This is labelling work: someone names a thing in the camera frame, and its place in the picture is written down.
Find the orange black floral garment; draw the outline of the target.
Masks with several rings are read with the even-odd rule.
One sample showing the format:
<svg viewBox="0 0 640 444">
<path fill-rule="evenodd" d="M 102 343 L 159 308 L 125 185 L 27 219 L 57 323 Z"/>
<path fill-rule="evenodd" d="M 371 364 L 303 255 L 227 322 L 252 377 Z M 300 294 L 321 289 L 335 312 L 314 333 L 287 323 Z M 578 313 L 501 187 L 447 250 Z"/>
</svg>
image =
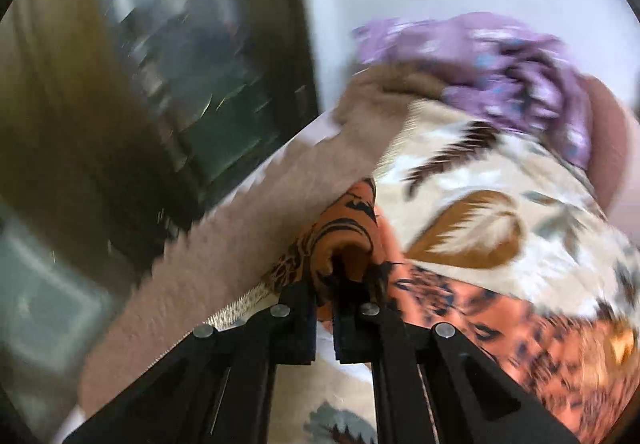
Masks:
<svg viewBox="0 0 640 444">
<path fill-rule="evenodd" d="M 486 274 L 518 255 L 523 229 L 506 194 L 479 190 L 455 201 L 408 251 L 375 209 L 375 196 L 374 181 L 363 179 L 330 204 L 269 272 L 269 288 L 280 291 L 282 279 L 304 265 L 321 281 L 337 253 L 357 277 L 373 265 L 390 279 L 387 304 L 405 322 L 456 326 L 580 442 L 602 442 L 639 386 L 629 322 L 606 311 L 593 320 L 538 314 L 528 301 L 436 273 L 436 264 L 454 262 Z"/>
</svg>

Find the pink brown mattress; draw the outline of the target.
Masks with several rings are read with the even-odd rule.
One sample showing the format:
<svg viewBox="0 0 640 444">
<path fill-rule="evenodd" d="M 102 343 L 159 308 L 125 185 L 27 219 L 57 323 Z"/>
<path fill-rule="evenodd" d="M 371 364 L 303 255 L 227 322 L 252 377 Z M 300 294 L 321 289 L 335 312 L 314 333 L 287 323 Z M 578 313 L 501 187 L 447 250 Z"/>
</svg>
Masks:
<svg viewBox="0 0 640 444">
<path fill-rule="evenodd" d="M 299 234 L 355 183 L 373 177 L 412 105 L 434 102 L 472 117 L 447 105 L 444 91 L 438 79 L 407 65 L 356 75 L 335 110 L 341 128 L 335 137 L 314 146 L 293 143 L 262 182 L 166 246 L 88 357 L 79 387 L 84 411 L 96 412 L 197 323 L 262 285 Z M 617 154 L 578 170 L 606 219 L 624 170 Z"/>
</svg>

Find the cream leaf pattern blanket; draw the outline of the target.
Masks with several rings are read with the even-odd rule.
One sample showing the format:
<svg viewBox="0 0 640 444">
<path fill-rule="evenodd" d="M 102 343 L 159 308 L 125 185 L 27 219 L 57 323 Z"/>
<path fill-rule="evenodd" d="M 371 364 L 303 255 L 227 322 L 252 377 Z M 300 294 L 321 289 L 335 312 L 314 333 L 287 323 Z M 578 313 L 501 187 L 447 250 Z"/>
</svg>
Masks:
<svg viewBox="0 0 640 444">
<path fill-rule="evenodd" d="M 305 272 L 326 279 L 336 257 L 354 277 L 381 265 L 404 321 L 456 326 L 580 442 L 603 442 L 638 389 L 638 247 L 528 135 L 412 105 L 373 177 L 210 321 L 228 328 Z"/>
</svg>

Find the purple floral crumpled garment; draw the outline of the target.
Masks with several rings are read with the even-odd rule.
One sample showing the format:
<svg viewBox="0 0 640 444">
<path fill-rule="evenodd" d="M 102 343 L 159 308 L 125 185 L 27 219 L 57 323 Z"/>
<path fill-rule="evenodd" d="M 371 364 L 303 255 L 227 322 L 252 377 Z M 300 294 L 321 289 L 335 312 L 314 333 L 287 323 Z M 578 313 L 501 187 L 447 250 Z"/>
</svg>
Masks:
<svg viewBox="0 0 640 444">
<path fill-rule="evenodd" d="M 591 155 L 591 105 L 564 42 L 507 16 L 372 21 L 356 28 L 361 65 L 407 63 L 445 85 L 442 100 L 504 130 L 544 138 L 567 163 Z"/>
</svg>

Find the glass door wooden cabinet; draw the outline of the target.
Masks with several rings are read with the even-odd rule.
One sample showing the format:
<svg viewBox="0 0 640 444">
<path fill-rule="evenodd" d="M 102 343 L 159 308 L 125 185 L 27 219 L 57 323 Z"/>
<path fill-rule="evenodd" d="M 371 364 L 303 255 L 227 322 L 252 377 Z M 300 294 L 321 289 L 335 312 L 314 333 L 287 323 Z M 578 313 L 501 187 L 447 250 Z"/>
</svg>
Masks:
<svg viewBox="0 0 640 444">
<path fill-rule="evenodd" d="M 302 0 L 1 0 L 1 196 L 147 268 L 317 115 Z"/>
</svg>

